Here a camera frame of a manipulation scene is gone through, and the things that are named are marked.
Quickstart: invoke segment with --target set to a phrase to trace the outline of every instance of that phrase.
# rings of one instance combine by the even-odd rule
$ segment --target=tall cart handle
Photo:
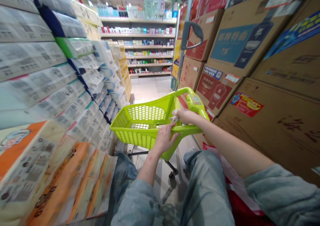
[[[200,116],[204,117],[206,120],[209,120],[209,117],[206,113],[206,110],[204,108],[203,103],[201,102],[200,98],[197,94],[194,93],[194,91],[189,87],[184,87],[181,89],[178,89],[174,92],[175,96],[178,97],[184,93],[188,93],[186,100],[187,105],[190,111],[196,112]]]
[[[189,38],[189,33],[190,33],[190,28],[192,27],[194,34],[200,38],[200,42],[196,45],[187,47],[187,42]],[[201,27],[192,21],[186,21],[183,26],[183,31],[182,31],[182,39],[181,39],[181,50],[187,50],[191,49],[194,47],[198,47],[203,43],[203,32]]]

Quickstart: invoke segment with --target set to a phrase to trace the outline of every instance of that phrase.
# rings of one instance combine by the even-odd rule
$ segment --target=shopping cart
[[[120,141],[151,150],[162,125],[171,123],[172,111],[180,108],[178,96],[188,93],[188,108],[209,120],[200,98],[189,87],[181,88],[154,101],[125,106],[113,120],[110,129]],[[161,158],[169,161],[181,139],[201,133],[196,125],[182,125],[180,121],[172,128],[171,134],[179,133],[173,146]]]

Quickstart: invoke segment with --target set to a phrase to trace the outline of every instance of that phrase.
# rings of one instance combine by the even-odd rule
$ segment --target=tiled floor
[[[170,92],[171,77],[140,77],[131,79],[131,83],[132,91],[130,101],[133,103],[144,103],[167,95]],[[182,171],[181,162],[184,154],[191,147],[198,148],[193,137],[187,136],[181,140],[177,150],[170,159],[170,163],[179,171],[179,174],[173,179],[169,178],[169,174],[172,171],[171,168],[165,163],[164,160],[160,159],[153,188],[154,193],[161,205],[165,203],[179,203],[183,201],[183,197],[188,185],[188,179]],[[137,146],[133,147],[133,145],[128,146],[128,150],[132,150],[132,148],[133,152],[146,150]],[[147,155],[138,155],[132,157],[132,161],[138,171],[142,168],[146,158]]]

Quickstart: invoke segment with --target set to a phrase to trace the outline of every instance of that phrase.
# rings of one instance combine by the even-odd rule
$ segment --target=wine bottle image
[[[221,98],[225,95],[227,89],[226,84],[228,83],[227,79],[224,79],[221,84],[219,84],[213,91],[212,97],[209,101],[208,107],[213,110],[217,104],[220,102]]]
[[[252,29],[246,44],[242,48],[241,53],[239,54],[234,67],[244,69],[250,59],[252,58],[253,54],[259,48],[261,42],[267,36],[271,28],[273,27],[274,23],[271,21],[274,13],[276,12],[277,8],[269,9],[266,17],[260,22],[258,25],[254,26]]]

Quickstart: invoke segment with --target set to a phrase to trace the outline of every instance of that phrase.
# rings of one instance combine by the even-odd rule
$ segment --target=red sticker
[[[252,98],[248,97],[246,94],[237,92],[230,102],[243,114],[254,117],[258,111],[260,111],[264,106]]]

